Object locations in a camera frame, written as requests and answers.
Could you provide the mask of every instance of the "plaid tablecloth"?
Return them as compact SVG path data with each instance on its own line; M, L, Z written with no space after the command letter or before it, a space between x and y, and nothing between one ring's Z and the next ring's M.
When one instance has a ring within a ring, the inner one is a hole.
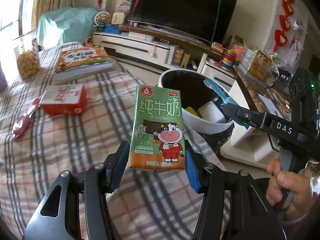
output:
M135 88L142 81L114 61L109 71L76 81L86 82L89 89L84 115L49 117L39 109L26 133L12 139L14 122L51 84L60 52L80 46L72 42L41 51L42 70L24 82L17 78L0 95L0 215L19 239L61 171L85 171L131 138ZM198 133L187 128L185 132L194 150L224 168ZM189 186L185 171L127 168L120 187L107 195L107 203L122 239L191 239L202 198ZM223 228L228 197L224 208ZM80 220L82 238L88 239L83 198Z

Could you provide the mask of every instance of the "paper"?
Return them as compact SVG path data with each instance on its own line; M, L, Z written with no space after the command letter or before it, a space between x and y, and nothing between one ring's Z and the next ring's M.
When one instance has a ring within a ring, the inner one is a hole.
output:
M259 97L263 101L263 103L266 105L266 107L268 108L270 114L274 114L276 116L283 118L283 116L281 115L279 110L276 108L276 106L273 104L273 102L269 98L265 98L262 95L259 95Z

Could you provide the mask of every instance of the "colorful stacking toy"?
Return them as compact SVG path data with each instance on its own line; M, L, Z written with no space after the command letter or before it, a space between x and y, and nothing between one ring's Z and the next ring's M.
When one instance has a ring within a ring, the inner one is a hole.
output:
M221 66L225 70L230 70L233 65L233 61L235 60L236 53L232 49L228 49L228 52L223 57Z

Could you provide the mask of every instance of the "black tv screen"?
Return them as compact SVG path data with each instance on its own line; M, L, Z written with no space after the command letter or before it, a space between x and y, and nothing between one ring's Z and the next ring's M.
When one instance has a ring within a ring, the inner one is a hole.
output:
M213 41L222 43L237 0L221 0ZM131 12L136 0L132 0ZM139 0L131 21L163 26L211 41L219 0Z

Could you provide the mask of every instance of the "cow's red outfit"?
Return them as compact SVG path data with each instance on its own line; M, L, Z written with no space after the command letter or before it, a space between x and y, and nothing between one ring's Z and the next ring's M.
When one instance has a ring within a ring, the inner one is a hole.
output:
M163 157L165 159L177 159L179 157L179 152L182 151L182 146L180 143L173 144L170 148L170 144L166 144L169 146L169 149L164 149L163 146L165 145L164 142L160 144L159 150L163 152Z

